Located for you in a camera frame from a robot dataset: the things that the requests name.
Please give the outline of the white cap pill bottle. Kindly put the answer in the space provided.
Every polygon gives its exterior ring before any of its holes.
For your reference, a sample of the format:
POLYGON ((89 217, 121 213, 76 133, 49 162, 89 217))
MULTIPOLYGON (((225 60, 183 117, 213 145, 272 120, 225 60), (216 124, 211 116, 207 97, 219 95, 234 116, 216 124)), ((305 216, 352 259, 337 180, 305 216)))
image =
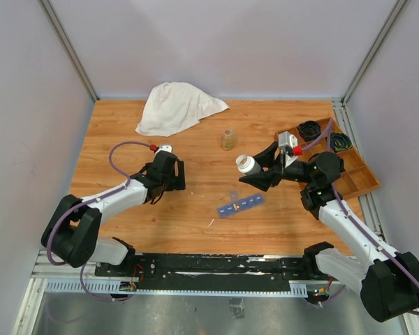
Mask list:
POLYGON ((248 176, 263 171, 259 163, 252 156, 248 156, 246 154, 239 155, 236 158, 235 163, 238 171, 243 176, 248 176))

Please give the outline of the blue weekly pill organizer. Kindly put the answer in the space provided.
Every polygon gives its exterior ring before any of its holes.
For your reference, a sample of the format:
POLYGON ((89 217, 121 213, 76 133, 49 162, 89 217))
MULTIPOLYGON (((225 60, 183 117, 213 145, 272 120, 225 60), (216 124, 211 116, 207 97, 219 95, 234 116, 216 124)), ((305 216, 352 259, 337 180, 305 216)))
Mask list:
POLYGON ((261 193, 255 193, 241 198, 237 191, 231 191, 228 197, 221 198, 221 204, 216 207, 216 212, 219 218, 228 218, 243 211, 253 209, 254 207, 261 206, 265 200, 261 193))

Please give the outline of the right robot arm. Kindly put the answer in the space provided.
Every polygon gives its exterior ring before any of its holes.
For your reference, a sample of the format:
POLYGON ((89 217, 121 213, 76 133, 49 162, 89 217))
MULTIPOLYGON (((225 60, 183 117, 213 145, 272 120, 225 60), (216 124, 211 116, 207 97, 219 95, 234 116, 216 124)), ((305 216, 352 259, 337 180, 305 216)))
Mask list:
POLYGON ((303 207, 331 228, 353 252, 348 258, 329 243, 304 251, 302 270, 311 278, 331 275, 356 292, 365 310, 385 322, 404 313, 419 315, 419 261, 410 252, 397 249, 376 236, 350 209, 334 186, 343 163, 338 155, 324 151, 307 162, 297 155, 302 147, 273 142, 255 156, 242 154, 235 160, 242 173, 239 181, 262 191, 281 180, 305 184, 303 207))

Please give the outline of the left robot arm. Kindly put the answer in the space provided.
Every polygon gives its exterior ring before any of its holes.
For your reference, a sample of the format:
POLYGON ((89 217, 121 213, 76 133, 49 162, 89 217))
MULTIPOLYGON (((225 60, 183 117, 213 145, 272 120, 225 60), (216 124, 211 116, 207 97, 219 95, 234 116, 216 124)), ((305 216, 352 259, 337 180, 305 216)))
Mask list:
POLYGON ((110 218, 132 207, 156 204, 168 191, 186 189, 184 162, 168 151, 159 150, 151 163, 107 191, 78 198, 64 196, 41 237, 50 261, 73 268, 88 262, 110 264, 120 276, 135 269, 130 246, 117 238, 98 236, 110 218))

